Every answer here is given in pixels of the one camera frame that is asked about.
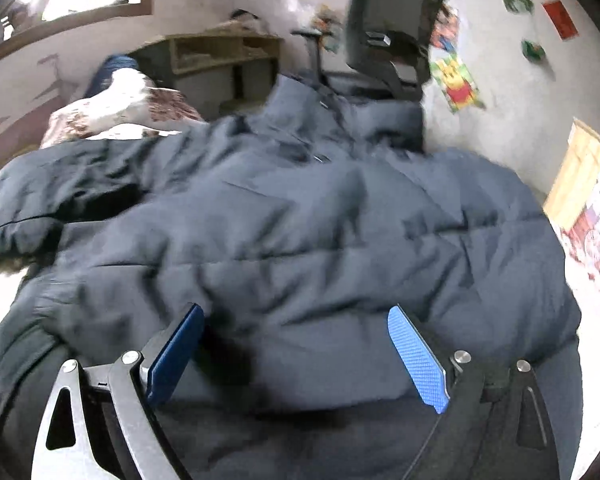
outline red sticker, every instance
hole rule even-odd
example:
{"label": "red sticker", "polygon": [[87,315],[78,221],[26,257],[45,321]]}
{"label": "red sticker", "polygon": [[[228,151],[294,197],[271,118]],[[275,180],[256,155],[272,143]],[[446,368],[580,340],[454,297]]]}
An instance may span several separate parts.
{"label": "red sticker", "polygon": [[551,18],[551,21],[554,22],[555,28],[563,40],[568,40],[578,35],[578,29],[573,24],[571,16],[560,0],[547,2],[542,4],[542,6],[549,15],[549,18]]}

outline poster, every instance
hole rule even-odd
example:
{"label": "poster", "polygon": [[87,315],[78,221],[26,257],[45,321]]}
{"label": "poster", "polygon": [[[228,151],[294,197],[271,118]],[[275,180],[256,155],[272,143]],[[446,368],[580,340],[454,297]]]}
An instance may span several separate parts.
{"label": "poster", "polygon": [[459,29],[460,18],[458,10],[447,4],[443,4],[433,28],[431,45],[446,50],[450,54],[454,53],[458,48]]}
{"label": "poster", "polygon": [[560,0],[547,2],[542,4],[542,6],[549,15],[549,18],[551,18],[551,21],[554,22],[555,28],[562,40],[569,40],[578,36],[578,29]]}
{"label": "poster", "polygon": [[457,54],[432,62],[430,68],[453,113],[469,105],[484,107],[474,78]]}

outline wooden shelf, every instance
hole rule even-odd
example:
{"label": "wooden shelf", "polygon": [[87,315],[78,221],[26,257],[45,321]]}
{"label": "wooden shelf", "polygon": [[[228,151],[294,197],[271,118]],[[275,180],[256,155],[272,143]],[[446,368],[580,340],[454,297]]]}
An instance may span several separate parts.
{"label": "wooden shelf", "polygon": [[265,54],[262,56],[247,56],[247,57],[227,57],[227,58],[214,58],[211,57],[209,60],[204,60],[200,63],[196,63],[192,66],[183,66],[173,68],[173,73],[175,75],[184,75],[184,74],[197,74],[200,72],[205,72],[206,70],[212,70],[215,68],[222,68],[223,66],[235,66],[243,63],[247,63],[249,61],[256,61],[258,59],[276,59],[277,56],[270,56],[269,54]]}
{"label": "wooden shelf", "polygon": [[226,31],[168,36],[174,75],[196,74],[259,59],[278,59],[281,38]]}

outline blue pad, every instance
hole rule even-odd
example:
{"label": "blue pad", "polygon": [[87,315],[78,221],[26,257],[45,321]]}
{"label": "blue pad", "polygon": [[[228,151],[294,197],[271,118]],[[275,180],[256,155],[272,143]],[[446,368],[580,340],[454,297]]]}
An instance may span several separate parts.
{"label": "blue pad", "polygon": [[399,306],[394,306],[389,311],[387,325],[391,341],[394,342],[420,398],[425,404],[433,406],[438,414],[444,413],[449,404],[445,369]]}
{"label": "blue pad", "polygon": [[205,313],[195,304],[149,369],[146,388],[149,406],[160,406],[171,398],[204,329]]}

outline screw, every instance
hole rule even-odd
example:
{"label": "screw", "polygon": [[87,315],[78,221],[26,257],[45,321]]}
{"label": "screw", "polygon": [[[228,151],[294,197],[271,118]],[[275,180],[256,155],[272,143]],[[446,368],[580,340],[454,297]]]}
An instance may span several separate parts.
{"label": "screw", "polygon": [[78,366],[78,361],[75,359],[69,359],[62,364],[62,371],[67,374],[69,372],[73,372]]}
{"label": "screw", "polygon": [[518,370],[520,372],[529,372],[529,371],[531,371],[531,365],[529,363],[527,363],[524,359],[520,359],[520,361],[518,361],[516,363],[516,367],[518,368]]}
{"label": "screw", "polygon": [[125,365],[131,365],[138,361],[139,357],[140,354],[138,352],[136,352],[135,350],[130,350],[129,352],[125,352],[122,354],[122,362]]}
{"label": "screw", "polygon": [[456,363],[465,365],[471,361],[471,354],[465,350],[457,350],[454,354],[454,359],[456,360]]}

